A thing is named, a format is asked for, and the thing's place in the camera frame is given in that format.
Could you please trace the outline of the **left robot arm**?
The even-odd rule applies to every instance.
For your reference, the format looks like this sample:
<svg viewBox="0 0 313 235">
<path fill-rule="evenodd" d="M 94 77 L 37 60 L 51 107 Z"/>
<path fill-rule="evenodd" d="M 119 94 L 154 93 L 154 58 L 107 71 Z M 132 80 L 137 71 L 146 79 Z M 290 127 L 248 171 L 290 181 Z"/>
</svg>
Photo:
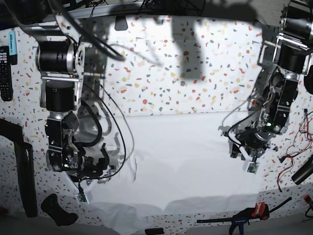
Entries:
<svg viewBox="0 0 313 235">
<path fill-rule="evenodd" d="M 309 74 L 313 58 L 311 0 L 292 0 L 284 7 L 276 41 L 263 42 L 259 63 L 268 46 L 274 49 L 260 107 L 223 132 L 232 143 L 231 157 L 240 156 L 243 170 L 253 174 L 259 168 L 260 158 L 277 150 L 270 140 L 286 132 L 299 78 Z"/>
</svg>

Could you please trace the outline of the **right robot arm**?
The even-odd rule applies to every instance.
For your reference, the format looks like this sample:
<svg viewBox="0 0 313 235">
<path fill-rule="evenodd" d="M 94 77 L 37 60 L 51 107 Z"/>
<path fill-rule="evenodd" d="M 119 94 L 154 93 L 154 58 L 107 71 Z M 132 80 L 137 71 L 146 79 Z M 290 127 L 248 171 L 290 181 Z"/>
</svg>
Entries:
<svg viewBox="0 0 313 235">
<path fill-rule="evenodd" d="M 98 163 L 85 153 L 85 148 L 100 142 L 102 127 L 81 99 L 85 58 L 81 39 L 114 60 L 124 61 L 124 56 L 88 33 L 57 0 L 11 0 L 6 6 L 20 28 L 38 43 L 35 63 L 41 74 L 40 106 L 49 111 L 45 126 L 49 166 L 53 171 L 66 172 L 78 184 L 110 180 L 113 173 L 106 149 L 101 148 Z M 76 110 L 81 106 L 90 112 L 98 130 L 91 142 L 77 142 L 74 137 L 79 127 Z"/>
</svg>

